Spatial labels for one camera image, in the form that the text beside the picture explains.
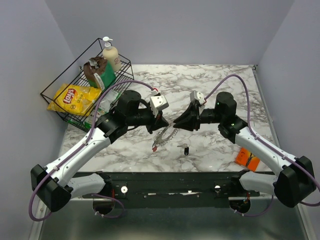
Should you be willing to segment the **metal disc with keyrings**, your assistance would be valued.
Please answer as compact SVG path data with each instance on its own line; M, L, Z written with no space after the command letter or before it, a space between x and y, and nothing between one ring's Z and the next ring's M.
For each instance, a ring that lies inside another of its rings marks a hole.
M165 127L161 132L157 134L155 137L152 148L153 147L161 147L166 145L170 140L172 140L177 133L179 132L178 128L174 128L173 124L169 124L169 126Z

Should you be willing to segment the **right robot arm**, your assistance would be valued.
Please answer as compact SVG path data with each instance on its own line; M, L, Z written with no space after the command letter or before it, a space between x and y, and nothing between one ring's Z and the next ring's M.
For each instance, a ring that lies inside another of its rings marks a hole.
M174 120L174 128L197 131L202 124L217 124L225 139L251 152L273 172L267 175L245 170L230 183L234 195L247 191L267 193L293 208L316 190L311 160L289 154L258 136L237 116L237 102L231 93L220 92L214 108L205 108L205 103L203 94L193 91L188 108Z

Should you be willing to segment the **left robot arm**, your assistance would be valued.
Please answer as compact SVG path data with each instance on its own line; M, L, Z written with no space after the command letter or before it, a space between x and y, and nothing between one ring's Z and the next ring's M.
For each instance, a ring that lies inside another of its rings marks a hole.
M163 110L169 106L164 95L151 96L149 102L134 90L126 90L108 113L101 115L93 128L68 152L47 164L37 164L30 171L31 188L51 212L62 209L72 198L97 194L104 198L111 185L100 173L75 178L74 175L92 157L128 132L129 127L145 126L151 134L167 127Z

